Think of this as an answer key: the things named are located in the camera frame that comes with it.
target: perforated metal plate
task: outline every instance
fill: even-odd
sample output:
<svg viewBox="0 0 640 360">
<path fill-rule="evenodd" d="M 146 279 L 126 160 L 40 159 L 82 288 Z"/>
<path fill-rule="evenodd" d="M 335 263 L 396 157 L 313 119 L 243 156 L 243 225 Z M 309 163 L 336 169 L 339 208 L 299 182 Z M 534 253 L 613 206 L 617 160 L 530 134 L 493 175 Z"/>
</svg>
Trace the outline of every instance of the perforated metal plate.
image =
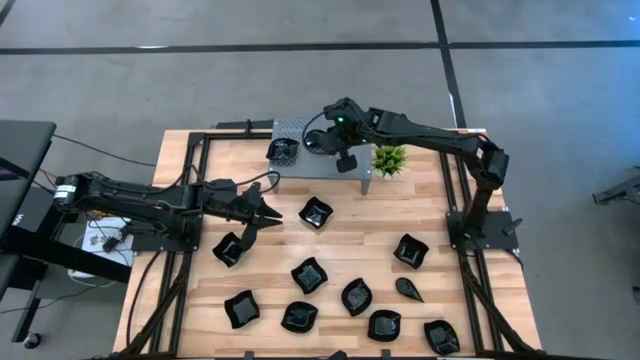
<svg viewBox="0 0 640 360">
<path fill-rule="evenodd" d="M 302 130 L 309 119 L 274 119 L 271 140 L 279 138 L 293 139 L 300 142 L 298 156 L 293 164 L 279 166 L 269 162 L 269 169 L 277 171 L 283 178 L 336 179 L 336 180 L 370 180 L 371 179 L 371 145 L 361 145 L 349 149 L 349 154 L 356 156 L 358 167 L 346 173 L 339 173 L 336 166 L 338 155 L 318 155 L 307 151 L 302 146 Z M 309 126 L 310 130 L 326 130 L 330 121 L 319 118 Z"/>
</svg>

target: green plant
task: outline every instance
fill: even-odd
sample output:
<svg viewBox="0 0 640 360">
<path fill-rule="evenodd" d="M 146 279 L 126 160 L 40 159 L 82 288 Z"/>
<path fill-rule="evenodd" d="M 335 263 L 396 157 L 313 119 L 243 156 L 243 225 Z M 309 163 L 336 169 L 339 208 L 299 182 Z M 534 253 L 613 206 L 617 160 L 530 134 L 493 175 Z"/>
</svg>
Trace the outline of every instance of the green plant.
<svg viewBox="0 0 640 360">
<path fill-rule="evenodd" d="M 407 163 L 407 150 L 404 146 L 382 146 L 376 149 L 373 168 L 382 175 L 393 176 Z"/>
</svg>

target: gray concrete floor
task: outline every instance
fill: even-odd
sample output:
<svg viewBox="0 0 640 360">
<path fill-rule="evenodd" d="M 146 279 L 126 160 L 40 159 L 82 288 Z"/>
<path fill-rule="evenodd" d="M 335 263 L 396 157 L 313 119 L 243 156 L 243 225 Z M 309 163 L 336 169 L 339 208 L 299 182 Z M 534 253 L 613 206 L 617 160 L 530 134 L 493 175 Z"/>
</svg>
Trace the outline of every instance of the gray concrete floor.
<svg viewBox="0 0 640 360">
<path fill-rule="evenodd" d="M 450 41 L 640 36 L 633 0 L 441 3 Z M 435 41 L 433 24 L 420 0 L 17 0 L 0 47 Z M 640 49 L 456 50 L 453 60 L 468 125 L 512 155 L 505 196 L 524 218 L 518 234 L 545 349 L 637 358 L 640 212 L 597 207 L 591 193 L 640 165 Z M 62 135 L 141 161 L 156 159 L 165 129 L 308 116 L 342 96 L 453 125 L 438 50 L 0 56 L 1 118 L 54 121 Z M 152 177 L 59 141 L 43 168 Z M 60 270 L 50 298 L 78 290 Z M 0 310 L 26 296 L 10 291 Z M 2 357 L 107 354 L 123 296 L 122 286 L 98 289 L 38 312 L 32 329 L 48 342 L 31 351 L 8 343 L 18 314 L 1 316 Z"/>
</svg>

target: black floor stripe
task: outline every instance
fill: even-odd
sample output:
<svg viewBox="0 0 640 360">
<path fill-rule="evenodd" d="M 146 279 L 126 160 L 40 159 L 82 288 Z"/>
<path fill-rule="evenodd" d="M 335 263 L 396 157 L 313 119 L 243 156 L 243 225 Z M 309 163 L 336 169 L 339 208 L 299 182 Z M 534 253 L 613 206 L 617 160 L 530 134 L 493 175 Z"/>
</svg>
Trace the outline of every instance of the black floor stripe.
<svg viewBox="0 0 640 360">
<path fill-rule="evenodd" d="M 9 11 L 13 8 L 13 5 L 16 3 L 16 0 L 7 0 L 7 2 L 2 7 L 2 11 L 0 11 L 0 26 L 4 23 L 9 16 Z"/>
<path fill-rule="evenodd" d="M 440 48 L 440 45 L 435 42 L 338 42 L 246 45 L 116 46 L 83 48 L 5 48 L 0 49 L 0 55 L 186 54 L 331 50 L 423 50 L 438 48 Z"/>
<path fill-rule="evenodd" d="M 459 128 L 466 128 L 467 121 L 464 117 L 464 110 L 462 110 L 462 100 L 460 98 L 456 73 L 453 68 L 451 51 L 448 47 L 447 33 L 444 28 L 444 19 L 442 18 L 440 2 L 438 0 L 431 0 L 431 9 L 433 10 L 433 19 L 438 33 L 438 43 L 441 45 L 440 55 L 442 55 L 442 65 L 444 66 L 444 73 L 447 79 L 447 88 L 449 89 L 449 95 L 451 96 L 451 101 L 453 103 L 452 111 L 454 112 L 454 125 Z"/>
<path fill-rule="evenodd" d="M 640 40 L 453 42 L 450 49 L 588 49 L 640 47 Z"/>
</svg>

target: wooden tabletop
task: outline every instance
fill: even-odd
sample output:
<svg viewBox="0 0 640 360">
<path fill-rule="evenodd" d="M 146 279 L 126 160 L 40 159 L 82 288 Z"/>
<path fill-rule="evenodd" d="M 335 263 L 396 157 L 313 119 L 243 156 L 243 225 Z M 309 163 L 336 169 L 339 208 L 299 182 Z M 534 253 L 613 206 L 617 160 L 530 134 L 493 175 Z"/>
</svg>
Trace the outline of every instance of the wooden tabletop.
<svg viewBox="0 0 640 360">
<path fill-rule="evenodd" d="M 155 185 L 168 185 L 180 175 L 191 131 L 165 132 Z M 263 173 L 267 170 L 268 145 L 268 140 L 213 141 L 206 179 L 232 178 L 239 182 Z M 267 204 L 284 215 L 284 224 L 261 231 L 255 246 L 230 269 L 211 250 L 226 233 L 240 234 L 243 227 L 205 217 L 200 250 L 194 253 L 191 266 L 179 355 L 243 356 L 245 351 L 255 351 L 256 356 L 328 356 L 344 350 L 353 356 L 380 356 L 381 349 L 390 349 L 394 356 L 435 356 L 426 342 L 423 324 L 436 319 L 453 325 L 462 343 L 460 355 L 473 354 L 457 255 L 448 244 L 444 220 L 448 205 L 438 153 L 411 146 L 407 153 L 408 163 L 402 174 L 390 181 L 375 179 L 364 196 L 360 195 L 360 184 L 353 181 L 283 179 L 278 194 L 264 197 Z M 453 158 L 450 164 L 458 204 L 462 204 Z M 263 187 L 268 186 L 267 179 L 262 182 Z M 474 184 L 470 179 L 472 191 Z M 309 230 L 297 215 L 312 196 L 334 209 L 329 222 L 318 232 Z M 497 191 L 490 209 L 503 206 L 502 192 Z M 418 270 L 393 256 L 405 233 L 430 248 Z M 496 305 L 520 336 L 539 348 L 520 266 L 504 251 L 485 254 Z M 114 351 L 125 347 L 131 301 L 151 256 L 145 253 L 135 258 Z M 305 296 L 290 271 L 311 256 L 325 269 L 329 281 Z M 144 282 L 134 310 L 132 336 L 156 307 L 164 257 L 162 254 L 158 258 Z M 176 261 L 174 274 L 180 262 Z M 364 278 L 373 291 L 373 303 L 363 314 L 350 317 L 340 294 L 358 277 Z M 416 284 L 424 303 L 397 293 L 395 280 L 399 277 Z M 232 330 L 223 303 L 247 289 L 253 291 L 260 318 Z M 309 302 L 319 309 L 309 333 L 293 334 L 280 326 L 285 308 L 293 301 Z M 401 333 L 393 342 L 380 343 L 367 337 L 369 316 L 379 309 L 402 314 Z M 486 314 L 480 303 L 478 311 L 485 347 L 491 348 Z M 172 317 L 170 309 L 163 326 L 161 350 L 168 347 Z"/>
</svg>

